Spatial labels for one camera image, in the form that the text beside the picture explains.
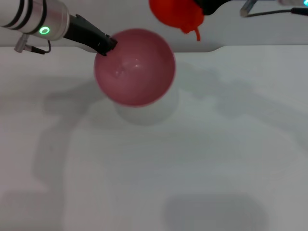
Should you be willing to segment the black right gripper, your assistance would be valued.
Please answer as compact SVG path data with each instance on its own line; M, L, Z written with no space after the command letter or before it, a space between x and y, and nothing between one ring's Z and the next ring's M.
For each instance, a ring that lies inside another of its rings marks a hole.
M202 9L204 16L212 15L220 6L231 0L194 0Z

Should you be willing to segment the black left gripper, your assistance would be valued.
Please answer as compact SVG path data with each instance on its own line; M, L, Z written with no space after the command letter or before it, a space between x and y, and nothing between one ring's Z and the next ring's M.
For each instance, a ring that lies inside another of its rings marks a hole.
M104 34L78 14L76 16L70 15L68 30L64 38L86 45L103 56L112 51L118 43L117 40Z

